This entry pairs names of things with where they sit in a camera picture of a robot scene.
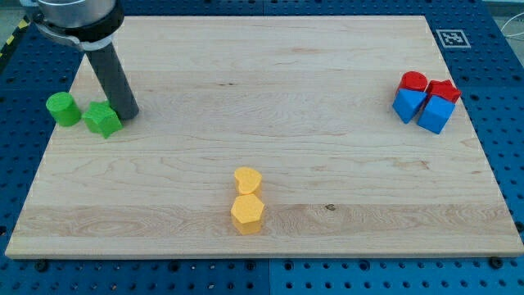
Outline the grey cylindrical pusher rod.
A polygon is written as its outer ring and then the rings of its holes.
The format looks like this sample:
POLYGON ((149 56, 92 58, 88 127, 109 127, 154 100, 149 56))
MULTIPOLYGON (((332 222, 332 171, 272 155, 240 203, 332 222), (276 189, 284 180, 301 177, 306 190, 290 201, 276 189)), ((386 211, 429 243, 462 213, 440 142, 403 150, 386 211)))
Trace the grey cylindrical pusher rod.
POLYGON ((110 107, 121 120, 133 119, 139 113, 139 107, 112 41, 103 39, 86 43, 84 51, 110 107))

